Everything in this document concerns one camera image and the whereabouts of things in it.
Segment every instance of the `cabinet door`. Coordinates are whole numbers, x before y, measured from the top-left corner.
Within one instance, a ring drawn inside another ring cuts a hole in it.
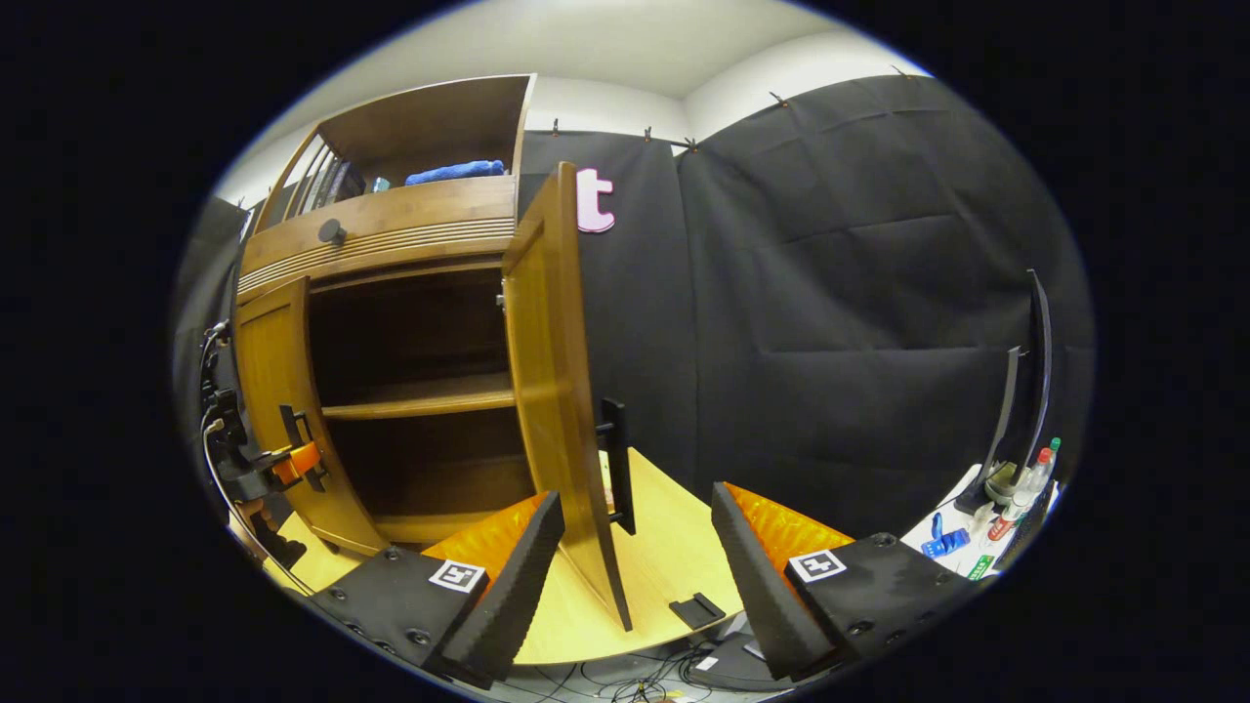
[[[560,548],[629,630],[590,399],[575,176],[556,166],[504,254],[512,389],[534,485],[560,492]]]
[[[239,383],[251,420],[251,430],[262,450],[290,444],[279,405],[290,405],[308,417],[309,432],[321,450],[321,479],[325,493],[314,492],[306,480],[286,490],[291,508],[309,524],[312,534],[364,554],[376,554],[389,543],[378,534],[372,519],[334,450],[321,417],[308,339],[309,279],[299,278],[239,308],[235,315],[235,358]]]

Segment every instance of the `black clamp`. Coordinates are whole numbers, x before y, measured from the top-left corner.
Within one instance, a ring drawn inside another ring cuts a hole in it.
[[[282,425],[286,428],[286,438],[290,440],[291,447],[301,447],[306,444],[304,438],[300,437],[300,428],[296,420],[304,420],[304,430],[309,433],[309,442],[312,442],[312,428],[309,427],[308,413],[300,410],[294,412],[290,405],[279,405],[278,412],[282,415]],[[309,480],[309,488],[318,493],[325,493],[325,485],[321,484],[321,478],[329,475],[320,463],[309,469],[304,478]]]
[[[669,609],[681,618],[692,630],[700,630],[725,617],[725,610],[716,607],[702,593],[695,593],[690,600],[669,603]]]

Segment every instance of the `book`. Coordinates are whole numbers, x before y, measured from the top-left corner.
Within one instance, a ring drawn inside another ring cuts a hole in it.
[[[342,200],[341,193],[345,190],[344,181],[348,178],[348,169],[350,168],[351,164],[348,161],[342,161],[341,164],[339,164],[339,171],[334,175],[334,183],[330,184],[330,193],[326,194],[325,198],[326,205]]]
[[[296,213],[298,215],[302,215],[316,208],[316,194],[318,190],[321,189],[321,183],[325,181],[326,170],[328,169],[322,168],[318,170],[318,173],[312,174],[312,183],[309,185],[309,193],[304,196],[304,208]]]
[[[365,178],[360,175],[360,171],[351,163],[345,163],[339,175],[341,178],[335,179],[339,185],[334,196],[335,203],[365,194]]]
[[[325,178],[321,179],[321,185],[318,188],[316,198],[312,201],[312,209],[324,208],[329,201],[330,185],[335,176],[339,174],[339,166],[342,165],[342,160],[338,156],[330,158],[330,168],[325,170]]]

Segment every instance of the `blue towel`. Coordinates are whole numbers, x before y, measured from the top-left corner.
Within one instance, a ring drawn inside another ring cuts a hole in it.
[[[419,183],[431,183],[435,180],[450,180],[454,178],[474,178],[482,175],[504,175],[504,163],[494,161],[469,161],[454,166],[442,166],[431,171],[412,174],[404,179],[404,185],[416,185]]]

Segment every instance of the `white table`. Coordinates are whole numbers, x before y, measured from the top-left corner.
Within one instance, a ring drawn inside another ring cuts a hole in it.
[[[940,512],[942,534],[950,534],[959,528],[964,528],[968,530],[968,534],[972,538],[972,540],[955,552],[944,557],[938,557],[934,560],[964,578],[971,578],[972,572],[976,570],[978,562],[982,558],[989,559],[990,567],[985,568],[978,578],[985,578],[999,573],[992,568],[992,564],[999,559],[999,557],[1002,555],[1002,552],[1009,544],[1011,544],[1011,539],[1015,537],[1015,529],[1012,528],[1011,532],[1002,535],[1002,539],[992,542],[989,538],[989,527],[990,523],[998,519],[999,515],[996,513],[991,512],[989,518],[984,522],[976,522],[972,515],[968,515],[955,509],[954,498],[964,490],[964,487],[966,487],[980,470],[980,464],[972,464],[964,477],[959,479],[959,483],[950,489],[950,493],[948,493],[946,497],[938,503],[940,508],[930,510],[922,520],[916,523],[916,527],[911,528],[908,534],[901,538],[904,544],[919,552],[921,544],[932,540],[934,514]],[[1049,515],[1055,508],[1055,499],[1059,498],[1059,492],[1060,487],[1059,484],[1055,484],[1050,493],[1050,504],[1046,505],[1046,515]],[[985,498],[985,502],[990,502],[989,497]]]

